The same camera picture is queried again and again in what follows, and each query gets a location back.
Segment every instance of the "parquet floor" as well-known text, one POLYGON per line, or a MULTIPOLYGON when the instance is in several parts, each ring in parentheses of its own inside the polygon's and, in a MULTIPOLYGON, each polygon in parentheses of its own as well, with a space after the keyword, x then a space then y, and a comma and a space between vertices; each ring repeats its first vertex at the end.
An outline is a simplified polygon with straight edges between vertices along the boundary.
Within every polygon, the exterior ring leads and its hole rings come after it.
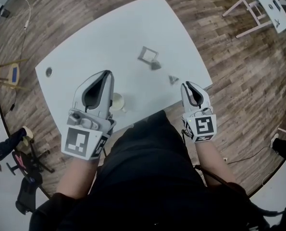
MULTIPOLYGON (((23 125, 35 134, 35 147, 50 150, 46 164, 53 174, 43 173, 44 189, 53 194, 69 157, 60 152, 61 136, 44 100, 35 67, 55 47, 74 32, 103 14, 134 0, 29 0, 32 17, 27 33, 23 30, 28 17, 24 0, 9 0, 5 8, 12 16, 0 19, 0 59, 6 62, 20 57, 30 60, 20 65, 20 85, 31 91, 0 87, 0 104, 10 132, 23 125), (16 98, 16 105, 9 112, 16 98)), ((236 39, 235 35, 255 26, 245 7, 240 5, 230 15, 222 14, 237 0, 166 0, 195 43, 213 80, 207 90, 217 114, 218 134, 215 145, 228 161, 249 157, 268 146, 280 125, 286 129, 286 31, 277 34, 270 27, 236 39)), ((166 109, 170 121, 181 131, 183 108, 177 103, 166 109)), ((112 136, 106 150, 124 131, 112 136)), ((195 147, 187 141, 193 163, 195 147)), ((261 181, 282 162, 271 149, 256 157, 231 164, 238 182, 247 193, 255 191, 261 181)))

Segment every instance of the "office chair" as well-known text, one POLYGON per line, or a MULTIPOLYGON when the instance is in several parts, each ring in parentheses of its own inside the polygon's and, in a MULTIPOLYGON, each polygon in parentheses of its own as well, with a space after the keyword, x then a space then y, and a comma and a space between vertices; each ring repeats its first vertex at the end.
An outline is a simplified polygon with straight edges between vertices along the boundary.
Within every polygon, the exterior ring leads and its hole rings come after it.
POLYGON ((55 171, 54 169, 47 168, 42 162, 40 162, 40 158, 45 154, 50 154, 50 151, 45 151, 37 157, 33 143, 33 140, 29 142, 31 148, 31 153, 29 154, 25 154, 20 151, 14 151, 12 153, 16 166, 10 167, 10 165, 6 163, 7 167, 14 175, 14 171, 20 169, 24 176, 21 182, 18 198, 15 203, 16 208, 24 215, 27 212, 34 212, 36 210, 36 191, 42 184, 41 172, 43 170, 50 173, 55 171))

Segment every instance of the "small white cup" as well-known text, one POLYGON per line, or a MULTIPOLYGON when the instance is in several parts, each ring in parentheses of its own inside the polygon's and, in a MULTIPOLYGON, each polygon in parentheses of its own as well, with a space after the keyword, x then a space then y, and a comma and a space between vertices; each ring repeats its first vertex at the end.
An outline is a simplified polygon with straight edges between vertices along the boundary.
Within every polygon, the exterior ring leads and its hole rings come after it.
POLYGON ((116 92, 113 94, 113 102, 110 109, 112 111, 122 110, 125 113, 127 112, 126 109, 124 108, 124 97, 121 94, 116 92))

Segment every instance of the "black shirt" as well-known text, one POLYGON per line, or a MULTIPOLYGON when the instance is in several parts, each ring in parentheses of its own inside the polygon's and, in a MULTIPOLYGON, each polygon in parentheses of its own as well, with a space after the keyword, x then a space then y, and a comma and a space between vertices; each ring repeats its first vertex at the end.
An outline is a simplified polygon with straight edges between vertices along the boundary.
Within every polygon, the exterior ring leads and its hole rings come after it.
POLYGON ((242 202, 231 189, 205 187, 182 155, 143 142, 109 155, 87 197, 74 200, 56 193, 30 222, 31 231, 106 226, 243 230, 246 221, 242 202))

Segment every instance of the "wooden stool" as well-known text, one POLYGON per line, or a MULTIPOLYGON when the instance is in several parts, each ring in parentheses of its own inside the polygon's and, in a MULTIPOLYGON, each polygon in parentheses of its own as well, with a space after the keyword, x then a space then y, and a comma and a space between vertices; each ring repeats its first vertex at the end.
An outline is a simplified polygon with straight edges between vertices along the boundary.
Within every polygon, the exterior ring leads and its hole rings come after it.
POLYGON ((8 65, 11 65, 11 66, 8 71, 7 78, 0 77, 0 85, 7 86, 12 89, 29 90, 28 88, 18 86, 18 82, 20 78, 20 69, 19 69, 19 65, 15 63, 15 62, 21 62, 21 61, 26 61, 26 60, 27 59, 23 59, 23 60, 14 61, 14 62, 7 63, 7 64, 1 64, 0 67, 4 67, 8 65))

